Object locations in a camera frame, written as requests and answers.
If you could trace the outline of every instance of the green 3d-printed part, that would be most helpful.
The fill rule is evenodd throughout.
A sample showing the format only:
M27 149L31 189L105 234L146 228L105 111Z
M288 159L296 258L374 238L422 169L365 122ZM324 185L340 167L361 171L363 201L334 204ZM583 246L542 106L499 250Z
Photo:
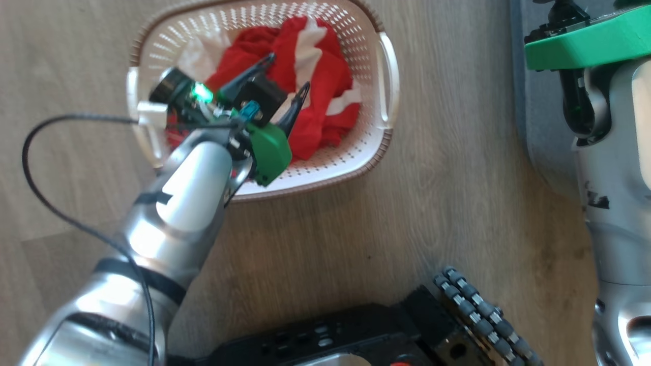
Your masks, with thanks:
M651 55L651 5L525 46L531 70L586 68Z
M255 181L266 187L292 162L292 151L287 136L278 126L271 123L263 128L249 123L246 130L251 136L251 146L257 162Z

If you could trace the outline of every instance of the black cable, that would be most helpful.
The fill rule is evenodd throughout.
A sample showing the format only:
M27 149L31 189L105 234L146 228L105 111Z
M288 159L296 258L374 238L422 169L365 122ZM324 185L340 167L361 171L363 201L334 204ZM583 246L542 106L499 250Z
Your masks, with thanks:
M140 282L140 286L143 288L143 292L145 294L145 303L147 306L147 315L149 317L149 353L148 353L148 364L149 366L154 366L154 360L155 360L155 330L156 330L156 323L154 320L154 306L152 304L152 297L151 293L149 292L149 287L146 283L145 277L143 275L142 269L138 266L138 264L135 262L133 259L131 253L129 252L129 249L125 247L124 245L116 242L112 238L108 237L107 235L103 234L102 232L68 216L67 214L63 213L60 211L58 208L56 208L45 196L43 193L38 189L36 186L36 183L34 182L34 178L32 177L32 172L29 168L29 148L32 145L32 141L36 137L36 135L43 130L45 127L55 124L57 122L63 122L63 121L68 121L68 120L88 120L88 121L93 121L93 122L113 122L113 123L119 123L119 124L125 124L125 125L134 125L138 124L137 120L133 120L128 117L120 117L120 116L112 116L112 115L97 115L97 114L92 114L92 113L72 113L68 115L61 115L61 116L56 116L52 117L50 119L47 119L38 125L34 127L27 137L25 138L25 142L23 144L23 152L22 152L22 162L23 162L23 174L25 175L25 179L27 180L27 185L29 185L29 188L32 190L36 198L48 209L50 210L53 214L55 214L58 218L62 219L63 221L67 222L68 224L76 227L77 229L94 236L95 238L103 241L106 243L108 246L112 247L118 253L121 255L124 255L127 258L127 261L129 264L133 267L133 271L136 273L138 276L138 280ZM188 126L186 124L175 124L174 126L181 126L182 128L187 128L188 130L196 130L197 128L201 129L215 129L215 128L233 128L234 126L237 126L237 124L223 124L223 125L208 125L208 126Z

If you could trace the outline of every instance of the white plastic basket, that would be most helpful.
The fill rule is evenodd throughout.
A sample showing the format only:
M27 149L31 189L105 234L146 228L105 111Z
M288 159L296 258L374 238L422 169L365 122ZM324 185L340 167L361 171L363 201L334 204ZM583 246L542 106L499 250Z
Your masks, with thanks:
M367 173L382 159L391 142L400 81L393 45L377 14L364 0L186 3L154 17L143 27L133 47L127 95L130 114L137 117L138 102L148 99L160 74L175 65L188 40L215 30L226 31L230 39L235 39L243 29L259 25L277 27L293 16L320 18L336 30L353 78L361 86L359 118L338 147L323 148L309 161L293 163L267 188L246 183L234 198L237 201L330 186ZM152 165L159 166L165 147L161 150L152 145L164 138L150 134L162 132L135 128L135 133Z

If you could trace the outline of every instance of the red and white fabric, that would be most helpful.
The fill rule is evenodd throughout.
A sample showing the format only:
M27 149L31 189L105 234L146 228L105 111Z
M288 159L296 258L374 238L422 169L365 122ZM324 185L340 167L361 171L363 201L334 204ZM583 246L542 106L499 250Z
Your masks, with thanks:
M290 18L280 29L254 27L241 32L230 47L222 47L221 55L215 54L219 47L214 44L204 48L210 48L210 60L220 60L215 74L205 81L213 91L269 53L276 54L268 77L290 93L290 97L272 122L284 114L294 93L303 84L312 83L289 140L295 159L308 160L320 147L337 146L342 136L355 126L361 90L352 78L336 32L326 22Z

